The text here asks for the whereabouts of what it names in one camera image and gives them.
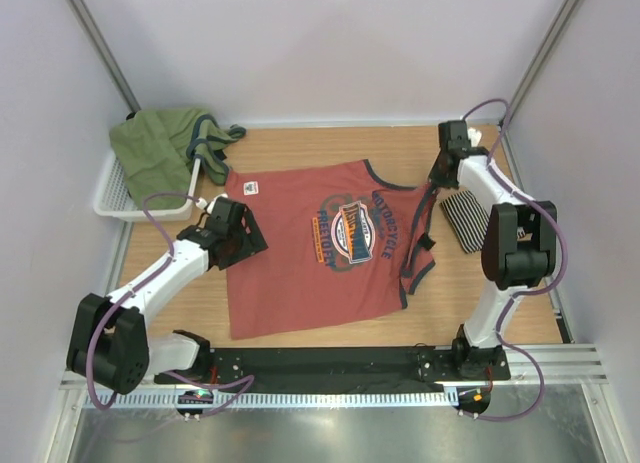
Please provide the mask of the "black white striped tank top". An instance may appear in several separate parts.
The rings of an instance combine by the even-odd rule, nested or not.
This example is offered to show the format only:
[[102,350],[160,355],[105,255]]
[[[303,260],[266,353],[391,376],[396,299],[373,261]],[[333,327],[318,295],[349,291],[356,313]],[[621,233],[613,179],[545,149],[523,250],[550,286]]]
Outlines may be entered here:
[[440,203],[447,221],[466,254],[483,248],[489,214],[468,190],[452,194]]

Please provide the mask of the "salmon red tank top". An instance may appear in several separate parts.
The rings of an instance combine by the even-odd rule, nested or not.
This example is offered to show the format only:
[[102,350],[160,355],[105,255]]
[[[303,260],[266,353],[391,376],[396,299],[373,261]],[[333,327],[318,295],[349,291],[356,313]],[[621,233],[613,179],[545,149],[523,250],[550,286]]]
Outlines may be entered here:
[[267,249],[226,272],[234,340],[342,325],[403,310],[435,266],[437,188],[382,179],[368,160],[229,174]]

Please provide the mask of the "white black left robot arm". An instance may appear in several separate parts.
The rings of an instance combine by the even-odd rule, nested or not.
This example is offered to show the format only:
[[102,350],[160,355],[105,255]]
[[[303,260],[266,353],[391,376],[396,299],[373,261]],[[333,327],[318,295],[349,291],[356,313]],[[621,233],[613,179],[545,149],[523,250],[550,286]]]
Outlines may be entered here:
[[148,330],[164,307],[193,280],[225,270],[267,249],[249,207],[226,195],[208,202],[197,223],[169,239],[168,250],[135,279],[111,293],[80,302],[66,356],[67,370],[90,389],[132,392],[148,376],[204,382],[213,372],[209,341],[185,330],[162,338]]

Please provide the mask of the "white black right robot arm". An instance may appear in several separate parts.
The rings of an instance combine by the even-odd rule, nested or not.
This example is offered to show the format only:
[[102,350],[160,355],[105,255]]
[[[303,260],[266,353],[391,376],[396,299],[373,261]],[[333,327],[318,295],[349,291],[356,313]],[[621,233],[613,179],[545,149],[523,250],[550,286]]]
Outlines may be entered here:
[[481,250],[486,283],[471,317],[452,342],[450,364],[459,377],[480,380],[504,361],[503,330],[525,295],[555,271],[557,211],[520,191],[474,146],[467,123],[438,125],[439,154],[429,180],[439,188],[469,190],[488,213]]

